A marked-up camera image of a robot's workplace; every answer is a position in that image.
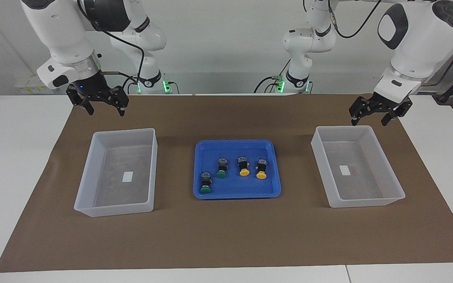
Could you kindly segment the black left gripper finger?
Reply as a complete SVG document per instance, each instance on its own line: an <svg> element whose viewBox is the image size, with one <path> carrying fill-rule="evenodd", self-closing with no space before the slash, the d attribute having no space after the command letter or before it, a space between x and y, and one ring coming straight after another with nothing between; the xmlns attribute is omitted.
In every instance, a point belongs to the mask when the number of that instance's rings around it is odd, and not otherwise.
<svg viewBox="0 0 453 283"><path fill-rule="evenodd" d="M368 115L368 101L355 100L349 108L351 125L356 126L361 118Z"/></svg>
<svg viewBox="0 0 453 283"><path fill-rule="evenodd" d="M410 105L399 105L396 109L390 109L381 119L382 125L385 127L388 123L396 118L402 118L411 108Z"/></svg>

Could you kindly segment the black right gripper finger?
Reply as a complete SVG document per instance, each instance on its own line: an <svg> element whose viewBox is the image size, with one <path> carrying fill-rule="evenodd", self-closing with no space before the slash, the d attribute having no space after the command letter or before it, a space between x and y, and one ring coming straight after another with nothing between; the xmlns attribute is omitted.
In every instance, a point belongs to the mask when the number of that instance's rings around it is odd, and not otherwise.
<svg viewBox="0 0 453 283"><path fill-rule="evenodd" d="M94 114L95 110L94 110L93 106L91 105L89 98L83 98L83 99L82 98L78 98L77 99L77 104L79 106L81 106L82 108L84 108L89 115L93 115Z"/></svg>
<svg viewBox="0 0 453 283"><path fill-rule="evenodd" d="M125 108L128 106L129 98L126 94L114 94L112 96L112 102L116 107L119 115L123 117L125 115Z"/></svg>

